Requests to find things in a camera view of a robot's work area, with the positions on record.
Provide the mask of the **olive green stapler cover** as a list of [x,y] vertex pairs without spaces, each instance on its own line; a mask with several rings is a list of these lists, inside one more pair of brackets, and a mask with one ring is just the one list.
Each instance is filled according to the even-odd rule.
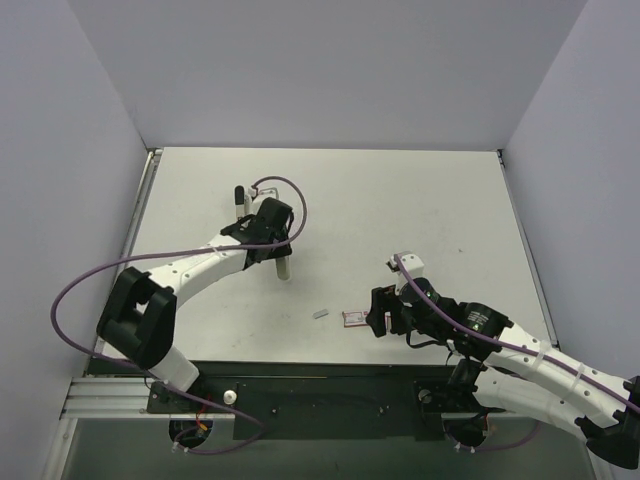
[[275,260],[276,274],[279,280],[288,281],[291,278],[290,257],[284,256]]

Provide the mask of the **red white staple box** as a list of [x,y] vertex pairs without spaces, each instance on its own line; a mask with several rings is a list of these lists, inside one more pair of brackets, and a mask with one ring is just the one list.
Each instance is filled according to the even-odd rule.
[[367,311],[343,311],[343,326],[345,328],[364,327],[367,326]]

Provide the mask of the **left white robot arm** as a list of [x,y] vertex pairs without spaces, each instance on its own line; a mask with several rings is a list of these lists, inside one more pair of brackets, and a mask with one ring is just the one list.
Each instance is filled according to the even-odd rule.
[[200,408],[206,397],[198,368],[174,346],[179,307],[215,282],[267,260],[289,256],[293,209],[267,197],[254,211],[223,228],[200,249],[142,272],[128,267],[117,277],[97,334],[127,360],[171,386],[181,410]]

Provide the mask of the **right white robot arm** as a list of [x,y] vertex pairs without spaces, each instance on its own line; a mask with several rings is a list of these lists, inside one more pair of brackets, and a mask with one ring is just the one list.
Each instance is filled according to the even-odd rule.
[[459,357],[449,402],[504,410],[564,430],[602,460],[639,466],[639,379],[610,375],[536,338],[505,314],[440,295],[424,277],[400,275],[371,291],[366,322],[376,337],[426,336]]

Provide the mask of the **grey staple strip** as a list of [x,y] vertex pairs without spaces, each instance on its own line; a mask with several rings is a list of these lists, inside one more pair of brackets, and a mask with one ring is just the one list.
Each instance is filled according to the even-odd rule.
[[328,314],[329,314],[329,311],[327,309],[323,309],[323,310],[314,312],[313,315],[312,315],[312,318],[319,319],[319,318],[327,316]]

